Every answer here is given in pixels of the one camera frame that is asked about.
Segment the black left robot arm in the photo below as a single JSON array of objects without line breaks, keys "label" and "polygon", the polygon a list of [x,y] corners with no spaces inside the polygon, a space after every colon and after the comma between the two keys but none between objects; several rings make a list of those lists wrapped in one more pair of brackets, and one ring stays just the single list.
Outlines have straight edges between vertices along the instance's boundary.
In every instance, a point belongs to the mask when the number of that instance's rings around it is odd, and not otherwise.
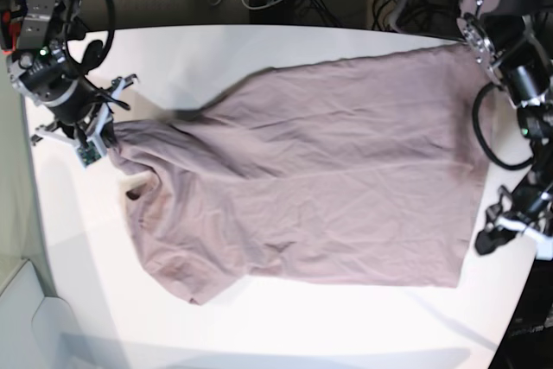
[{"label": "black left robot arm", "polygon": [[[499,188],[499,200],[486,209],[474,247],[481,256],[518,236],[532,239],[536,258],[552,259],[552,59],[539,41],[535,16],[551,9],[546,0],[459,0],[458,27],[489,83],[472,109],[475,136],[488,159],[508,171],[527,171],[513,189]],[[486,95],[504,92],[517,113],[518,128],[531,157],[518,164],[501,161],[480,128]]]}]

